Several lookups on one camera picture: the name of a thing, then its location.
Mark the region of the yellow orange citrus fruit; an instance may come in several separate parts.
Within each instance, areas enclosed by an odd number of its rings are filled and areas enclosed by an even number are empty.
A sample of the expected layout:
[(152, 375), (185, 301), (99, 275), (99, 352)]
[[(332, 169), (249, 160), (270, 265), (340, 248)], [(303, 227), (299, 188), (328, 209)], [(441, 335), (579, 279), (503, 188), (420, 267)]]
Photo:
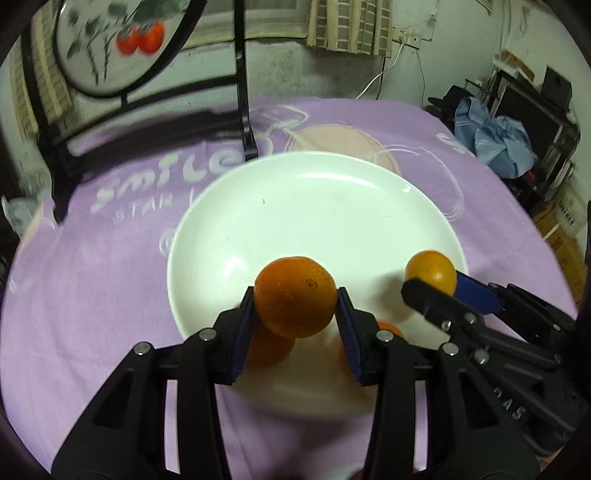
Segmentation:
[(414, 255), (407, 263), (405, 279), (420, 279), (450, 296), (454, 295), (458, 284), (457, 271), (452, 261), (434, 250)]

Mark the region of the large orange tangerine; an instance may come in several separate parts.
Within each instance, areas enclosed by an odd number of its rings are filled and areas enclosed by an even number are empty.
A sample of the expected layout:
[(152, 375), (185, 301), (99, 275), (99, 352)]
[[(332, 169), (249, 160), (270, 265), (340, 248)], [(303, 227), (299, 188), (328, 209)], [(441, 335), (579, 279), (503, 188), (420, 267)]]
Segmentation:
[(256, 320), (252, 328), (245, 366), (249, 368), (267, 368), (283, 362), (293, 351), (294, 338), (281, 337)]
[(335, 315), (337, 298), (332, 275), (308, 257), (276, 259), (254, 281), (259, 320), (284, 338), (302, 339), (322, 332)]

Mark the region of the large orange tangerine front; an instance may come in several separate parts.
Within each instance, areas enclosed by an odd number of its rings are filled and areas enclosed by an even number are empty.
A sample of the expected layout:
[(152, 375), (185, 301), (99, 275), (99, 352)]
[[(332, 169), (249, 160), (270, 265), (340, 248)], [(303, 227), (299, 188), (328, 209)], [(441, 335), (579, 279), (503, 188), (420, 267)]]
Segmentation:
[(284, 338), (302, 339), (322, 332), (335, 315), (337, 298), (332, 275), (308, 257), (276, 259), (254, 281), (259, 320)]

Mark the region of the cardboard box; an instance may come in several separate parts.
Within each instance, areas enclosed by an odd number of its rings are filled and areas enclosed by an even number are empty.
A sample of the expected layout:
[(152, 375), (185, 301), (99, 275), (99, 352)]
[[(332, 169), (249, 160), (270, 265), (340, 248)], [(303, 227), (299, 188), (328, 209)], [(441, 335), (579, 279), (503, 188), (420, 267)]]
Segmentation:
[(576, 242), (559, 225), (553, 206), (540, 203), (534, 209), (533, 222), (553, 250), (571, 290), (583, 290), (587, 274), (583, 255)]

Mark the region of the white oval plate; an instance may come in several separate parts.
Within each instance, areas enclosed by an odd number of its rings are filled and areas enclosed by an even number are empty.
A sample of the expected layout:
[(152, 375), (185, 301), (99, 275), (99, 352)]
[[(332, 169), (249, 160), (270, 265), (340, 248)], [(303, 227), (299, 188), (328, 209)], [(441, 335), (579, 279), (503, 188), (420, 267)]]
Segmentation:
[(427, 154), (400, 173), (344, 155), (297, 152), (243, 164), (213, 181), (183, 215), (167, 262), (167, 293), (183, 337), (238, 306), (264, 266), (304, 256), (345, 287), (356, 309), (435, 349), (448, 339), (401, 297), (408, 261), (436, 250), (467, 260), (452, 223), (460, 187)]

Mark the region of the blue clothes pile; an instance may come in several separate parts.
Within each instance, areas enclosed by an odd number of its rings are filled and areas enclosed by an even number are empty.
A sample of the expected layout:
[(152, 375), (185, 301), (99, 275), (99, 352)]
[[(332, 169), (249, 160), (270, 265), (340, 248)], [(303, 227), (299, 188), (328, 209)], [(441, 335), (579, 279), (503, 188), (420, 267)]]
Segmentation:
[(501, 179), (517, 179), (534, 166), (535, 154), (523, 124), (507, 116), (492, 116), (476, 97), (460, 101), (454, 134)]

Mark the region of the black monitor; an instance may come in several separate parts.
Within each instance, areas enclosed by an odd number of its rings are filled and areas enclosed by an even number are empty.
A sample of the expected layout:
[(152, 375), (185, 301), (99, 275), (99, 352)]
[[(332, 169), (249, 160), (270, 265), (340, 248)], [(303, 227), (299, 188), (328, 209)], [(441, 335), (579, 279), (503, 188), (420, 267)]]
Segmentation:
[(502, 79), (492, 105), (494, 116), (522, 123), (535, 157), (535, 188), (547, 193), (572, 170), (570, 161), (580, 141), (580, 129), (539, 93), (517, 81)]

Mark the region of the white plastic bag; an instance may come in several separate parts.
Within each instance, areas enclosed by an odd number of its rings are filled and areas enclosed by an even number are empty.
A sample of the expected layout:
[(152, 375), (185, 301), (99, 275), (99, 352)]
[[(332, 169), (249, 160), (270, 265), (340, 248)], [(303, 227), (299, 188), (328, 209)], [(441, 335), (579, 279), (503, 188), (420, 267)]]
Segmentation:
[(6, 220), (21, 240), (38, 227), (42, 218), (42, 204), (34, 199), (18, 197), (8, 200), (2, 196), (1, 206)]

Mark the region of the right beige checked curtain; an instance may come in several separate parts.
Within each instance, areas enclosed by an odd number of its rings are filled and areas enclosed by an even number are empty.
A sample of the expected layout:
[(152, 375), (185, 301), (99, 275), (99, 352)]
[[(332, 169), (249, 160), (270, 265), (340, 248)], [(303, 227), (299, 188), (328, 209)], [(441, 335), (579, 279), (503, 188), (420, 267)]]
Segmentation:
[(307, 45), (332, 52), (392, 56), (393, 2), (314, 0)]

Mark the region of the beige checked curtain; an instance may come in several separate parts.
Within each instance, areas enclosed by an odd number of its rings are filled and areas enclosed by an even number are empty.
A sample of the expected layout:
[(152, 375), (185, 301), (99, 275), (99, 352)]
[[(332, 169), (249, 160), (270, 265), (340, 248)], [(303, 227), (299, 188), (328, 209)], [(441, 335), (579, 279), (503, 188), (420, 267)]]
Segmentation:
[[(33, 67), (33, 84), (41, 101), (42, 111), (49, 125), (59, 125), (72, 111), (73, 101), (63, 78), (52, 46), (57, 1), (48, 1), (34, 15), (30, 27), (30, 49)], [(23, 140), (39, 136), (37, 121), (25, 81), (22, 53), (22, 34), (10, 54), (10, 81), (12, 101), (20, 136)]]
[(332, 52), (392, 56), (393, 2), (314, 0), (307, 45)]

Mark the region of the left beige checked curtain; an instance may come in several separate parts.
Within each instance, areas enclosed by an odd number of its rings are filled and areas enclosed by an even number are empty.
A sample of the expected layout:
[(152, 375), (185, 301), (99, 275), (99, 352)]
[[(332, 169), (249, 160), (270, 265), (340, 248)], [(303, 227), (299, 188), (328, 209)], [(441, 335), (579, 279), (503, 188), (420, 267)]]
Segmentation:
[[(48, 1), (34, 15), (30, 27), (30, 49), (33, 67), (33, 84), (41, 101), (42, 111), (49, 125), (59, 125), (72, 111), (73, 101), (63, 78), (52, 46), (57, 1)], [(25, 81), (22, 53), (22, 34), (10, 54), (10, 81), (12, 101), (20, 136), (23, 140), (39, 136), (37, 121)]]

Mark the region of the wall power strip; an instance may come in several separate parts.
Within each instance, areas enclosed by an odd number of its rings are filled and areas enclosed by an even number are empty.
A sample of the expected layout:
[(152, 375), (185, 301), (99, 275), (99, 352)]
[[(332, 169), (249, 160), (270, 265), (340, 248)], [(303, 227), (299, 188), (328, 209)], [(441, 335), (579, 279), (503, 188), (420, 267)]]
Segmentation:
[(412, 28), (393, 28), (393, 41), (401, 45), (419, 50), (422, 44), (422, 35)]

